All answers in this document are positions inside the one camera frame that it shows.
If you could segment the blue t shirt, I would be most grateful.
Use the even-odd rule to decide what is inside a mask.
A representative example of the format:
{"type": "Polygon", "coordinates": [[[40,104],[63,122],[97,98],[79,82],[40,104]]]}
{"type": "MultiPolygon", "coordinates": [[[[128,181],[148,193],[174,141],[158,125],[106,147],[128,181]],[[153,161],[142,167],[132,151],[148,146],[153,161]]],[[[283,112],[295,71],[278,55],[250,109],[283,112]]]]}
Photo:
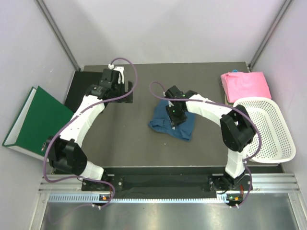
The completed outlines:
{"type": "Polygon", "coordinates": [[[166,112],[167,101],[161,100],[154,110],[148,126],[156,132],[168,134],[174,138],[190,141],[195,127],[196,114],[185,112],[187,120],[179,126],[172,128],[171,121],[166,112]]]}

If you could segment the white perforated plastic basket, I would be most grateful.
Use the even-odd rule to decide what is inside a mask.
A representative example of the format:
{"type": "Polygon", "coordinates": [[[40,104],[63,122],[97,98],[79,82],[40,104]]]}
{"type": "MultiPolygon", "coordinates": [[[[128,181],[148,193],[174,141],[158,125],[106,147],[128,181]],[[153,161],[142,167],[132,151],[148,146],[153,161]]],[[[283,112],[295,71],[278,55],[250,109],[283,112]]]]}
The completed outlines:
{"type": "Polygon", "coordinates": [[[261,149],[250,159],[258,163],[283,163],[296,154],[295,144],[276,102],[264,97],[241,98],[234,106],[242,105],[261,135],[261,149]]]}

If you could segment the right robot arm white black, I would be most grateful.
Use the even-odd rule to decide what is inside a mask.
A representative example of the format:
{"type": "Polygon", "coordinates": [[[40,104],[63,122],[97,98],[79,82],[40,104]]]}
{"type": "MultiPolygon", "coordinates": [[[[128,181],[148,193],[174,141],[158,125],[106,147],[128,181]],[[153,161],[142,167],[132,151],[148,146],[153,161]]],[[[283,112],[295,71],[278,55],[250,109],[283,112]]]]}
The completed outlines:
{"type": "Polygon", "coordinates": [[[187,121],[187,112],[200,115],[221,128],[223,143],[228,148],[222,181],[229,190],[240,186],[246,171],[247,146],[255,135],[260,135],[246,108],[215,103],[194,91],[184,93],[177,86],[164,92],[164,97],[168,101],[166,112],[173,129],[187,121]]]}

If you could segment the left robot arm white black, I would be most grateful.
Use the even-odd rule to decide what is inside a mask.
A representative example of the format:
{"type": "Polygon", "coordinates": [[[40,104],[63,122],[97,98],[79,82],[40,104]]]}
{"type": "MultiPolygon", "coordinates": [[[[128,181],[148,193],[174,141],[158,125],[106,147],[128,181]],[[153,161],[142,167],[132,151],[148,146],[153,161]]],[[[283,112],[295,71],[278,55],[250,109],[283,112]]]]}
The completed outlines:
{"type": "Polygon", "coordinates": [[[98,190],[107,188],[109,179],[104,169],[90,162],[82,150],[83,140],[95,119],[108,103],[132,103],[133,82],[125,82],[124,67],[110,64],[100,74],[98,83],[87,88],[81,104],[71,120],[47,139],[46,155],[49,165],[82,179],[92,180],[98,190]]]}

